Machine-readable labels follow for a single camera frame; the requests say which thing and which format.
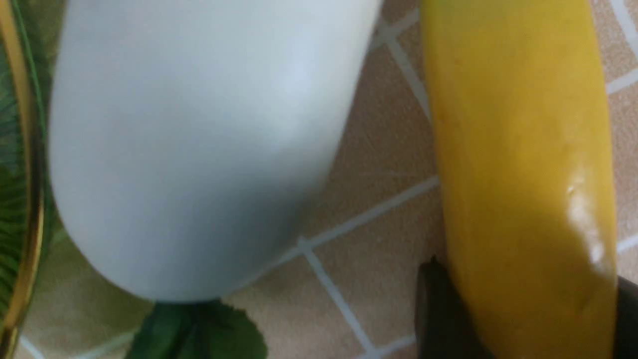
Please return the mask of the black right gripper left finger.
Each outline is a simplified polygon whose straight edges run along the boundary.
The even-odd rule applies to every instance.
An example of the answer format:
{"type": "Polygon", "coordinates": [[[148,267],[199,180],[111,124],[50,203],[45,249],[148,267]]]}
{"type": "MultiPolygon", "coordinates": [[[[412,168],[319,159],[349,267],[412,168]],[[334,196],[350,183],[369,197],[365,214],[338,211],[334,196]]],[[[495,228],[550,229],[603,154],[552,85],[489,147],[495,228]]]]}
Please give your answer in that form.
{"type": "Polygon", "coordinates": [[[418,268],[415,295],[418,359],[489,359],[444,263],[436,256],[418,268]]]}

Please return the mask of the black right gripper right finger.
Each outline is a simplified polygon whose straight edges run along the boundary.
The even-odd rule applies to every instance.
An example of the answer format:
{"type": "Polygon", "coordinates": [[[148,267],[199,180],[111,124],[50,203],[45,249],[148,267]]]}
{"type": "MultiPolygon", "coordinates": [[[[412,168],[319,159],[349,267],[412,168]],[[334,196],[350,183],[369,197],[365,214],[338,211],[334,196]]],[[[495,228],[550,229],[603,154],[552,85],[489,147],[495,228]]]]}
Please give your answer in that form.
{"type": "Polygon", "coordinates": [[[622,276],[618,277],[614,357],[638,357],[638,285],[622,276]]]}

